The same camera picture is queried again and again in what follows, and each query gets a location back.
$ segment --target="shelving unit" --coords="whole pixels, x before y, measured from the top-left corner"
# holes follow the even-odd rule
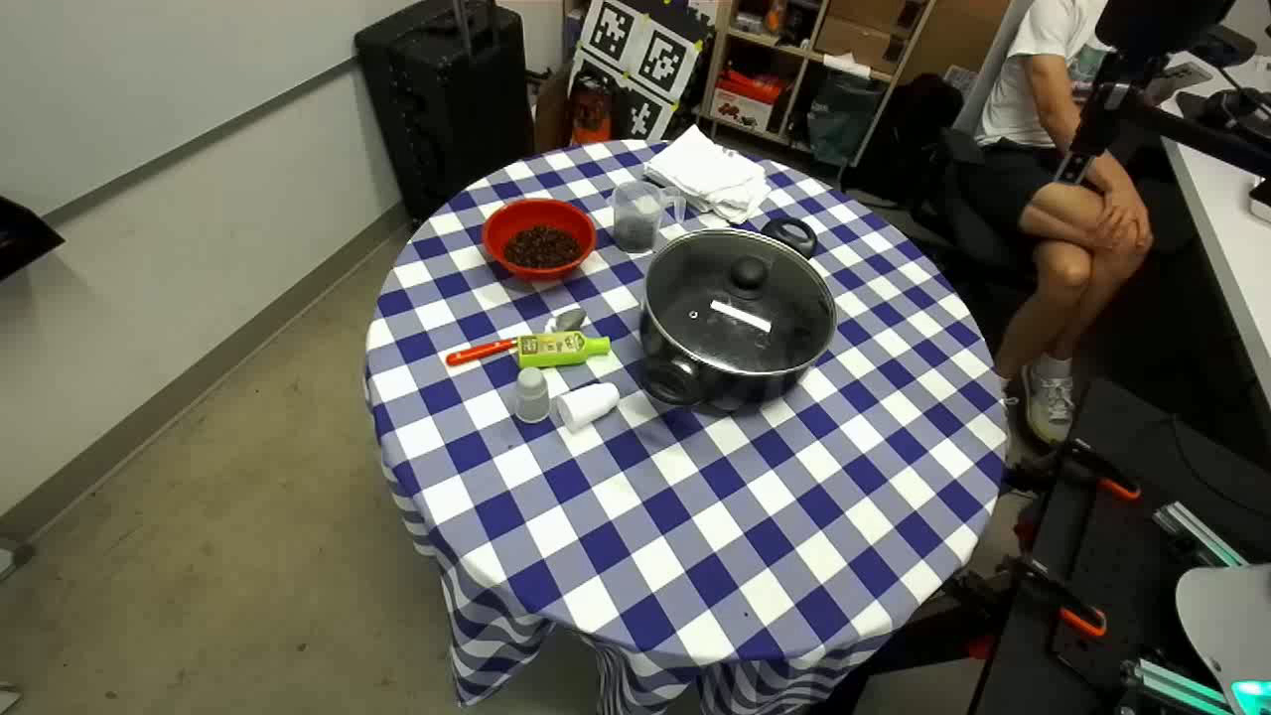
[[[897,86],[897,79],[907,74],[912,42],[921,39],[938,0],[785,0],[785,19],[790,10],[797,10],[794,33],[782,29],[778,34],[756,25],[740,29],[740,10],[745,10],[752,19],[756,15],[762,19],[769,5],[774,0],[720,0],[720,10],[713,10],[720,39],[713,39],[699,120],[712,127],[778,143],[778,145],[810,151],[818,158],[827,156],[827,143],[843,135],[843,158],[828,166],[844,170],[867,156],[876,115],[889,91]],[[871,68],[871,79],[832,72],[820,62],[820,55],[852,55],[852,62]],[[744,74],[778,74],[785,83],[768,127],[740,121],[732,115],[712,109],[728,68],[740,68]],[[859,91],[863,108],[850,108],[852,109],[850,129],[828,129],[828,135],[818,129],[818,143],[814,143],[810,108],[820,102],[827,86],[844,86],[844,96]]]

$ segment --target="red bowl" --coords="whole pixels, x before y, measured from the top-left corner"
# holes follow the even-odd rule
[[[568,235],[580,247],[580,252],[570,263],[554,263],[554,267],[509,263],[509,242],[531,227],[548,227],[548,231]],[[521,282],[558,282],[597,251],[597,223],[570,202],[515,198],[486,217],[479,247],[493,267],[509,268]]]

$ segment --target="shorts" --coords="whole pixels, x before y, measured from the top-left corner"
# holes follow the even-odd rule
[[[963,202],[998,231],[1019,231],[1032,194],[1056,180],[1061,151],[1051,145],[986,145],[986,164],[958,164]]]

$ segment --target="black cooking pot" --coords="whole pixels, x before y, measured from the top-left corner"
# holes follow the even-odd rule
[[[832,299],[790,247],[708,231],[666,242],[642,279],[642,389],[699,414],[756,414],[832,339]]]

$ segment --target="person's arm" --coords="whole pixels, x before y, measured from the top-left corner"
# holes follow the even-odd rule
[[[1069,60],[1030,55],[1023,74],[1030,74],[1032,108],[1035,108],[1044,135],[1061,151],[1069,151],[1076,137],[1076,127],[1081,127],[1081,108],[1073,100]],[[1108,151],[1097,156],[1084,166],[1084,180],[1102,194],[1102,205],[1108,205],[1098,231],[1118,235],[1122,227],[1130,227],[1130,235],[1141,242],[1150,235],[1149,205],[1144,205],[1136,184],[1128,180],[1128,170],[1114,164],[1114,156],[1108,156]]]

